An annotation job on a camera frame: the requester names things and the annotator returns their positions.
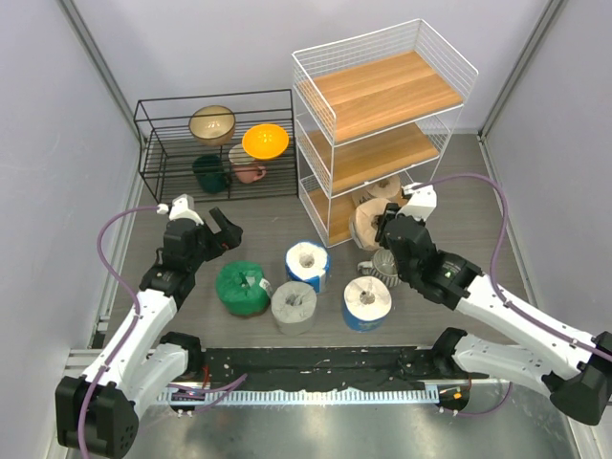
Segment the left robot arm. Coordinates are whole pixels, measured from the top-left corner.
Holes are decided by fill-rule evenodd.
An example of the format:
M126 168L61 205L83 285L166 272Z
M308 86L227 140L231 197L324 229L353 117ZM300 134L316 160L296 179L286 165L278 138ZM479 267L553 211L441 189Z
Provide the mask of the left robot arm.
M187 195L152 209L168 222L153 265L129 292L130 311L94 361L79 376L63 377L55 390L57 441L84 458L124 457L158 395L178 377L191 382L202 374L198 338L160 333L193 290L200 267L242 241L242 229L220 208L209 212L219 227L213 231Z

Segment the blue paper roll with pictures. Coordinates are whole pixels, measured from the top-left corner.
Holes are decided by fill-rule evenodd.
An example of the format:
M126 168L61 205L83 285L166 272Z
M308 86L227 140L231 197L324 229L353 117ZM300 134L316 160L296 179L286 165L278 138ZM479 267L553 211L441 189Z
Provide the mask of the blue paper roll with pictures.
M352 330L364 333L379 328L392 309L387 287L374 276L351 280L342 294L342 316Z

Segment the blue white paper roll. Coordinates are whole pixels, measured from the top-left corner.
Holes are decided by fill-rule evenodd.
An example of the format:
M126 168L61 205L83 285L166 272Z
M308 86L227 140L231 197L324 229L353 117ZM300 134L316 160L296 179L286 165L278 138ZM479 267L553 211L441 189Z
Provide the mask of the blue white paper roll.
M310 241L300 241L285 253L288 279L309 284L317 294L326 289L330 265L331 256L328 251Z

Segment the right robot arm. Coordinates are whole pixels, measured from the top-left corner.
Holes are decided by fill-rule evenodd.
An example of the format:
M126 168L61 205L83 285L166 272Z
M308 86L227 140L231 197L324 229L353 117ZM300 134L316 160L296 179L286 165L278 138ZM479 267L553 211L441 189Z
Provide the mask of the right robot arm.
M611 397L611 335L592 336L502 289L464 257L436 248L424 222L385 206L377 242L392 253L398 276L426 300L476 318L514 346L486 343L458 329L435 342L431 363L445 378L460 371L506 379L549 398L588 426L600 423Z

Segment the brown paper roll with print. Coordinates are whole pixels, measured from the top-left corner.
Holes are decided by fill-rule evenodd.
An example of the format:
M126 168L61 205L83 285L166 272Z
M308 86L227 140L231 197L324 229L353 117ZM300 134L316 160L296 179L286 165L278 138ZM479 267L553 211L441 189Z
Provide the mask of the brown paper roll with print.
M351 198L355 207L376 198L383 198L394 201L401 195L401 178L398 174L378 180L368 186L355 189L351 193Z

